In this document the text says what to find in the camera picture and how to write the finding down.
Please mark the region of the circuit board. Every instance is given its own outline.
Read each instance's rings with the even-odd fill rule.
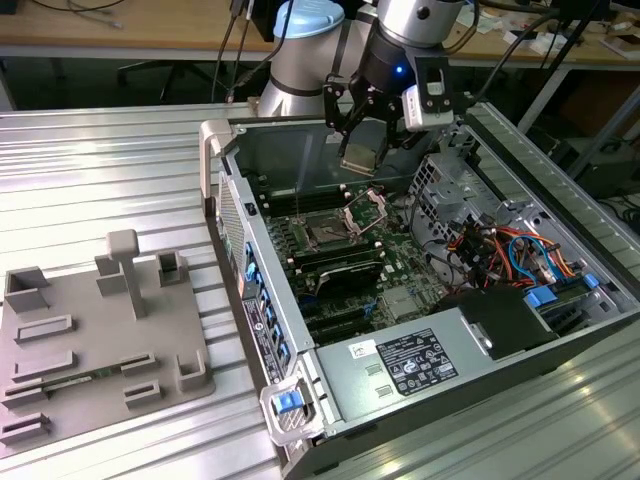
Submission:
[[[362,200],[352,201],[347,209],[265,218],[300,311],[310,333],[321,344],[414,320],[428,314],[447,294],[436,272],[425,261],[420,246],[405,233],[399,212],[380,202],[377,195],[368,198],[367,193],[358,192],[357,199]],[[351,226],[346,218],[349,212]],[[360,235],[354,233],[354,229],[368,226]],[[365,255],[372,252],[367,261],[358,263],[362,260],[361,253],[341,256],[358,247]],[[345,265],[375,264],[378,269],[375,278],[363,275],[323,297],[314,290],[321,270],[292,265],[294,258],[325,253],[328,256],[335,253],[333,271],[336,267],[348,268]],[[351,260],[355,256],[359,256],[358,260]]]

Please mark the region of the metal ribbed surface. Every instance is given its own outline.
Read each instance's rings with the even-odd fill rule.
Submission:
[[[1,478],[280,478],[198,211],[199,122],[247,114],[194,106],[0,118],[0,271],[41,261],[47,275],[93,268],[114,226],[139,229],[146,253],[181,249],[217,384],[210,397],[3,459]],[[593,225],[606,238],[607,222]],[[637,479],[638,398],[640,324],[317,478]]]
[[[200,210],[198,127],[239,108],[161,107],[0,118],[0,281],[8,269],[95,269],[104,236],[187,258],[213,395],[0,461],[4,478],[280,478]],[[212,176],[217,183],[217,174]]]

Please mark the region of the desk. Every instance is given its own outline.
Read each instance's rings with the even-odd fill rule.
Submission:
[[[229,21],[228,5],[229,0],[127,0],[112,8],[114,19],[124,25],[123,29],[115,29],[24,0],[17,15],[0,17],[0,58],[213,60]],[[223,60],[235,59],[241,31],[242,21],[239,21]],[[456,23],[447,43],[453,43],[464,31],[465,27]],[[584,44],[569,54],[520,122],[521,130],[526,131],[533,124],[569,71],[640,70],[640,62],[629,62],[613,53],[600,44],[600,38],[601,35],[588,34]],[[451,59],[451,64],[492,67],[507,46],[501,32],[476,34]],[[262,60],[272,48],[273,44],[264,42],[257,29],[250,25],[243,60]],[[506,67],[539,68],[541,61],[542,57],[535,52],[519,49]],[[0,111],[10,109],[10,102],[0,73]]]

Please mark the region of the warning label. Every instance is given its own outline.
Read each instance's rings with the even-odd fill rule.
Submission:
[[[377,348],[396,389],[405,397],[458,376],[430,328],[381,343]]]

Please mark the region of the metal bracket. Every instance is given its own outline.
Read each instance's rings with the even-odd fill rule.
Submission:
[[[200,125],[200,190],[205,201],[211,198],[211,158],[226,151],[233,139],[227,120],[207,120]]]
[[[293,390],[308,390],[300,362],[296,363],[293,374],[278,383],[268,385],[260,392],[260,406],[267,421],[267,429],[271,440],[279,447],[284,447],[299,440],[307,440],[317,437],[325,431],[324,417],[319,408],[314,408],[311,417],[304,425],[285,431],[273,409],[273,399]],[[302,396],[311,401],[311,395],[302,391]]]

